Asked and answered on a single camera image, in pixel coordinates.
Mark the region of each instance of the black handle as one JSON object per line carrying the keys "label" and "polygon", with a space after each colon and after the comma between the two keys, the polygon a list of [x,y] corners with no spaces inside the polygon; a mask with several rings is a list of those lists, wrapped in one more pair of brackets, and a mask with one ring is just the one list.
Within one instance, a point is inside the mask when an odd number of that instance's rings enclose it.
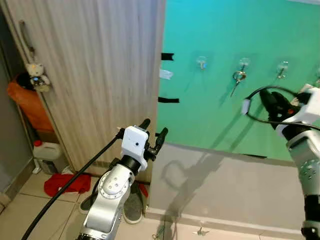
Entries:
{"label": "black handle", "polygon": [[139,128],[142,128],[144,130],[147,129],[147,127],[149,126],[150,124],[150,119],[149,118],[146,118],[145,120],[143,120],[143,122],[139,125]]}
{"label": "black handle", "polygon": [[26,29],[25,21],[23,21],[23,20],[19,21],[19,28],[20,28],[20,32],[21,32],[21,36],[22,36],[22,40],[24,41],[24,44],[26,45],[26,47],[28,48],[30,53],[34,54],[35,49],[31,44],[31,40],[30,40],[30,37],[29,37],[27,29]]}
{"label": "black handle", "polygon": [[165,139],[166,139],[166,135],[168,134],[168,128],[164,128],[162,129],[162,131],[159,133],[156,141],[155,141],[155,145],[160,145],[162,146],[165,142]]}

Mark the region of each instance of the wooden door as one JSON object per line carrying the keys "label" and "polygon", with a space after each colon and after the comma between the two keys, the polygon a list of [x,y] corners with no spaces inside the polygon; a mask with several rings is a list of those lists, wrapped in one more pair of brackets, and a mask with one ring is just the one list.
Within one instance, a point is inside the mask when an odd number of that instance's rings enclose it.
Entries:
{"label": "wooden door", "polygon": [[[75,170],[117,133],[117,127],[151,119],[156,126],[163,0],[7,0],[12,29],[24,20],[35,61],[52,88],[43,103]],[[89,173],[120,156],[121,141]],[[150,181],[147,171],[141,180]]]}

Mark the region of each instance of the green wall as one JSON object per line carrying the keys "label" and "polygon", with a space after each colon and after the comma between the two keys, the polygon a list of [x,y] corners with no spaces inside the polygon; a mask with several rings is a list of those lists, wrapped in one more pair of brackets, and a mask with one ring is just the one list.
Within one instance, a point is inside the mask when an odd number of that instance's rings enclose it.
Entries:
{"label": "green wall", "polygon": [[[161,79],[159,96],[180,103],[158,103],[157,130],[168,127],[167,142],[240,154],[290,160],[286,141],[271,126],[240,114],[253,90],[281,85],[298,91],[314,84],[320,67],[320,6],[287,0],[167,0],[162,61],[172,71]],[[207,57],[207,68],[196,64]],[[239,60],[250,58],[247,78],[230,98]],[[284,79],[276,79],[280,61]],[[267,113],[254,99],[251,111]]]}

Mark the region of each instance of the gray slipper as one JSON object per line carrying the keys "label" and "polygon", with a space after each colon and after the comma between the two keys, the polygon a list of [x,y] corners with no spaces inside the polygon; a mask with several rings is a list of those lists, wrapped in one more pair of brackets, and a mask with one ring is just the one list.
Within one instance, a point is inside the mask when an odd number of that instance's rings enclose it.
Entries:
{"label": "gray slipper", "polygon": [[137,224],[142,219],[143,200],[139,184],[134,182],[123,206],[123,218],[128,224]]}
{"label": "gray slipper", "polygon": [[[93,202],[95,202],[97,196],[98,196],[98,192],[95,192],[95,194],[93,195]],[[79,206],[79,211],[82,214],[88,214],[90,208],[91,208],[91,195],[81,202]]]}

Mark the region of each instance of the hanging plush toy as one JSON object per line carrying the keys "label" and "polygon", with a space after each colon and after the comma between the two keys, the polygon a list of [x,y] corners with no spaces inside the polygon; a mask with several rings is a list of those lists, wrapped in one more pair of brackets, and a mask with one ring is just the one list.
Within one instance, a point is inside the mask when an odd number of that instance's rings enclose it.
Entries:
{"label": "hanging plush toy", "polygon": [[49,91],[50,81],[48,77],[44,75],[45,67],[42,64],[26,64],[26,70],[30,75],[30,82],[35,90],[39,92]]}

